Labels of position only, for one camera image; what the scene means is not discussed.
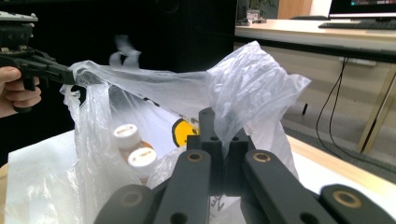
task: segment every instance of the cabinet door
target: cabinet door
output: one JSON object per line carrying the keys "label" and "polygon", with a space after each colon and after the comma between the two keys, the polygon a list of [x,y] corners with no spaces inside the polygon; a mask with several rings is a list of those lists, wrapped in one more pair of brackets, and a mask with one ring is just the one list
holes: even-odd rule
{"label": "cabinet door", "polygon": [[277,18],[288,20],[295,16],[308,16],[312,0],[280,0]]}

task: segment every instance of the monitor screen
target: monitor screen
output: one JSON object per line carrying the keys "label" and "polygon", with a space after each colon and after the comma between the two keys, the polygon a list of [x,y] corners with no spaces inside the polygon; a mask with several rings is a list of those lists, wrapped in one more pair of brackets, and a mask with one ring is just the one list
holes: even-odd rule
{"label": "monitor screen", "polygon": [[331,19],[396,19],[396,0],[332,0]]}

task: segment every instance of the white lid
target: white lid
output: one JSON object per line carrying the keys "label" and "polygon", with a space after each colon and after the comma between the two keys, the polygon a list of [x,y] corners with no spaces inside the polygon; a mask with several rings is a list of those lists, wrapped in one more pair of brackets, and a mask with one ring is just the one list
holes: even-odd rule
{"label": "white lid", "polygon": [[141,147],[128,157],[128,163],[137,171],[139,178],[149,177],[154,171],[157,153],[150,147]]}
{"label": "white lid", "polygon": [[116,139],[117,146],[123,151],[130,151],[131,149],[138,148],[142,142],[139,131],[133,124],[121,125],[114,130],[113,135]]}

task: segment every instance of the pill bottle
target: pill bottle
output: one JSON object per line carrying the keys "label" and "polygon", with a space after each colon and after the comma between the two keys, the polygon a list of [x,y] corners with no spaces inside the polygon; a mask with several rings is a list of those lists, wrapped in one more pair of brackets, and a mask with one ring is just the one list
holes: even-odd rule
{"label": "pill bottle", "polygon": [[133,167],[142,185],[146,186],[149,176],[157,163],[157,153],[151,147],[141,147],[128,157],[128,164]]}
{"label": "pill bottle", "polygon": [[133,151],[141,147],[152,148],[150,144],[142,141],[139,130],[134,124],[123,124],[119,126],[114,130],[113,135],[120,150],[120,154],[127,163],[128,157]]}

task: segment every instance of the desk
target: desk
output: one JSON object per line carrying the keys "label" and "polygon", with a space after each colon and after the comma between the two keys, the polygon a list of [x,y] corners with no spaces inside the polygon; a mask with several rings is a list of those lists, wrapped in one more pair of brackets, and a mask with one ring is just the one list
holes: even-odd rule
{"label": "desk", "polygon": [[[300,182],[315,193],[321,187],[341,183],[363,192],[374,202],[381,204],[396,219],[396,185],[372,175],[349,163],[336,159],[295,138],[288,137]],[[4,206],[7,186],[7,165],[0,169],[1,206]],[[1,214],[0,223],[4,223]]]}
{"label": "desk", "polygon": [[319,29],[323,22],[268,20],[263,24],[237,26],[235,42],[257,40],[265,47],[390,63],[383,79],[378,79],[376,100],[357,148],[360,152],[370,152],[396,94],[396,31]]}

